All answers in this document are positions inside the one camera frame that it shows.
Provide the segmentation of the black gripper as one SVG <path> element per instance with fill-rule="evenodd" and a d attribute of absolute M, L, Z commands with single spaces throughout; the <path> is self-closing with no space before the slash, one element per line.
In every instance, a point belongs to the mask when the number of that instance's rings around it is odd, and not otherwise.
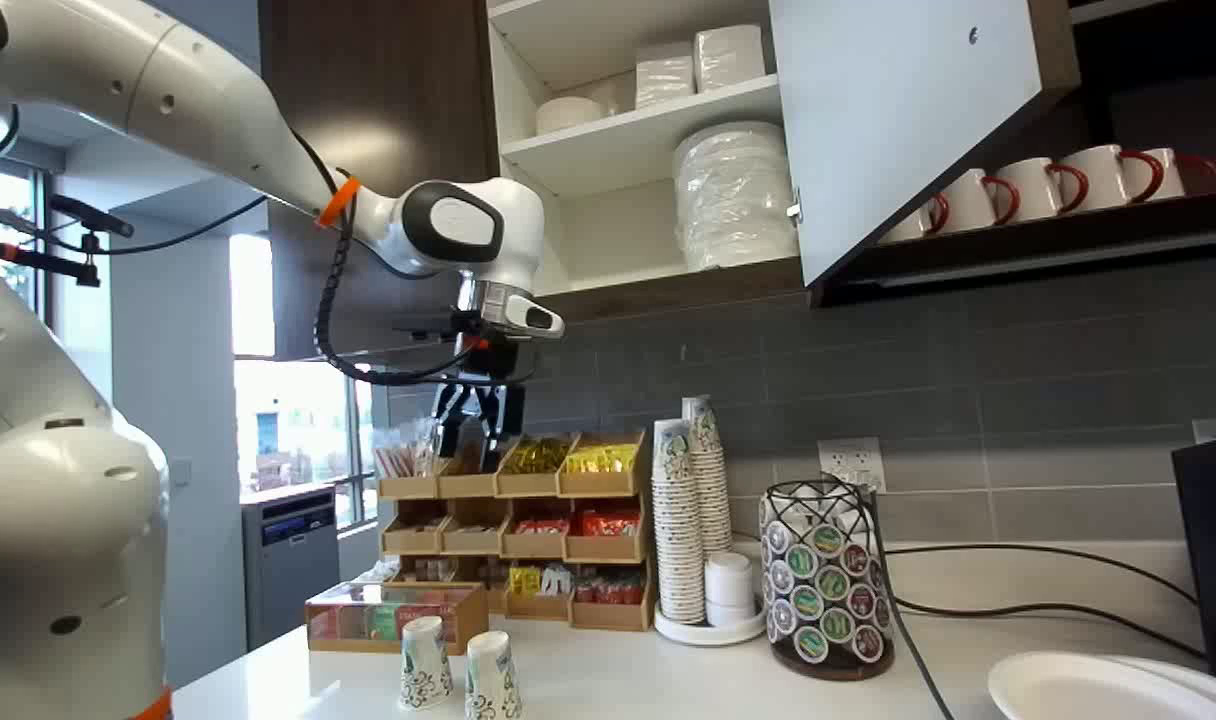
<path fill-rule="evenodd" d="M 479 427 L 487 452 L 518 432 L 524 386 L 513 378 L 515 357 L 513 340 L 473 335 L 463 344 L 463 362 L 439 378 L 430 399 L 442 457 L 459 449 L 468 424 Z"/>

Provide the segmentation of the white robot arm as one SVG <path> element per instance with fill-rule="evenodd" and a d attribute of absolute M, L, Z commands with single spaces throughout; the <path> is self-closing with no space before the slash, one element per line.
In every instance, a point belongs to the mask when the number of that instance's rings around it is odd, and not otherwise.
<path fill-rule="evenodd" d="M 22 103 L 233 174 L 400 275 L 453 268 L 456 328 L 556 340 L 543 203 L 515 179 L 400 194 L 327 162 L 241 55 L 149 0 L 0 0 L 0 150 Z M 0 275 L 0 720 L 173 720 L 166 465 Z"/>

